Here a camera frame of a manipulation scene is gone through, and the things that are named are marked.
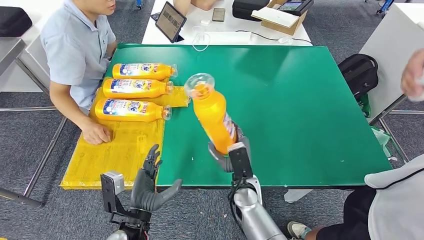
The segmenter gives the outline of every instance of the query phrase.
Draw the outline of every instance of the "shoe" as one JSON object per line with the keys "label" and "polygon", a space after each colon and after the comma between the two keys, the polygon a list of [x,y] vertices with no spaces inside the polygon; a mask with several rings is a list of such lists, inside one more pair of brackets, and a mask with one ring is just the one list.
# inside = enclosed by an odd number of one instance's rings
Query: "shoe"
{"label": "shoe", "polygon": [[292,239],[304,240],[308,232],[311,231],[309,227],[297,221],[291,221],[287,224],[287,230]]}

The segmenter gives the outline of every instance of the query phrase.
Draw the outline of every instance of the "white cable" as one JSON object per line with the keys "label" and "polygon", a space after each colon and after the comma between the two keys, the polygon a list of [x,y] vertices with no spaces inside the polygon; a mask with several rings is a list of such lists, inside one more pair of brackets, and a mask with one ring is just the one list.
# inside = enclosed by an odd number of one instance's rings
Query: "white cable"
{"label": "white cable", "polygon": [[[196,46],[195,46],[195,42],[200,42],[199,40],[202,40],[202,42],[205,42],[205,36],[207,36],[209,39],[207,40],[207,44],[206,44],[206,46],[202,49],[202,50],[199,50]],[[196,50],[196,51],[198,51],[198,52],[203,52],[203,51],[205,51],[208,47],[209,47],[209,43],[211,42],[211,36],[209,35],[209,34],[207,34],[207,33],[204,33],[203,34],[203,36],[201,36],[201,34],[200,33],[198,33],[198,34],[196,34],[196,36],[194,37],[194,39],[193,39],[193,43],[191,44],[192,46],[193,46],[193,48]]]}
{"label": "white cable", "polygon": [[[211,36],[205,33],[205,30],[201,26],[194,26],[193,32],[196,33],[196,35],[194,36],[193,42],[191,43],[191,45],[197,52],[205,51],[209,47],[209,43],[211,42]],[[206,45],[206,47],[200,50],[195,45]]]}

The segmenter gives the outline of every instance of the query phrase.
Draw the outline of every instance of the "smartphone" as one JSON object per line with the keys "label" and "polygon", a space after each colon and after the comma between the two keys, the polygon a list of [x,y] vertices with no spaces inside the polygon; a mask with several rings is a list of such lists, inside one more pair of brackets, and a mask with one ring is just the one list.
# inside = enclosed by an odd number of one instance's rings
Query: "smartphone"
{"label": "smartphone", "polygon": [[225,18],[225,8],[214,8],[212,21],[214,22],[224,22]]}

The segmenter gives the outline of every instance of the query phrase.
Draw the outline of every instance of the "yellow mat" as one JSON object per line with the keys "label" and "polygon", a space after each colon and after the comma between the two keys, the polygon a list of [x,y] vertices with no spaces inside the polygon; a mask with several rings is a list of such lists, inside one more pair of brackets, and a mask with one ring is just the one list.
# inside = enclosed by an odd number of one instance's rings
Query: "yellow mat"
{"label": "yellow mat", "polygon": [[[98,119],[93,108],[103,98],[103,92],[98,91],[89,116],[112,131],[112,141],[91,145],[80,136],[60,183],[64,189],[100,189],[100,174],[111,170],[123,174],[125,187],[130,189],[134,184],[137,169],[143,166],[150,148],[159,144],[159,149],[162,150],[164,120],[139,122]],[[182,86],[175,86],[169,95],[135,100],[149,101],[160,106],[170,105],[174,108],[187,107],[190,102]]]}

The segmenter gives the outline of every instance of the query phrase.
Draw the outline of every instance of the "light blue shirt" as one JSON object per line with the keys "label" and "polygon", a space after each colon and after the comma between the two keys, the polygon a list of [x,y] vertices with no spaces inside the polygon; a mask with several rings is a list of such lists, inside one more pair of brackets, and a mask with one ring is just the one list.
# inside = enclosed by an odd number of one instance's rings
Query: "light blue shirt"
{"label": "light blue shirt", "polygon": [[70,95],[78,106],[90,109],[109,61],[108,44],[116,40],[108,18],[99,15],[96,26],[74,5],[65,0],[41,31],[47,55],[50,80],[70,85]]}

